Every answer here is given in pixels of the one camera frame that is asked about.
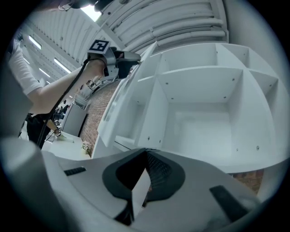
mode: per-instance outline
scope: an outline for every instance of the ceiling light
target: ceiling light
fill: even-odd
[[[25,59],[24,57],[23,57],[23,59],[24,59],[28,64],[30,64],[30,63],[27,61],[27,59]]]
[[[71,71],[67,67],[65,67],[62,63],[60,63],[56,58],[54,58],[54,62],[57,63],[67,73],[71,73]]]
[[[50,75],[48,75],[44,70],[42,70],[41,68],[39,69],[40,71],[42,71],[46,76],[50,77]]]
[[[39,49],[41,49],[41,44],[40,44],[40,43],[38,43],[38,42],[37,42],[34,38],[32,38],[30,35],[28,36],[28,38],[30,39],[30,41],[31,41],[32,43],[35,44],[36,47],[38,47]]]
[[[81,10],[85,12],[94,22],[102,15],[101,12],[95,11],[95,7],[93,5],[88,5],[86,7],[82,7]]]

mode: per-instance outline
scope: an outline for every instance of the white shelf unit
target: white shelf unit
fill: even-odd
[[[147,57],[114,136],[234,173],[288,158],[290,100],[250,48],[203,43]]]

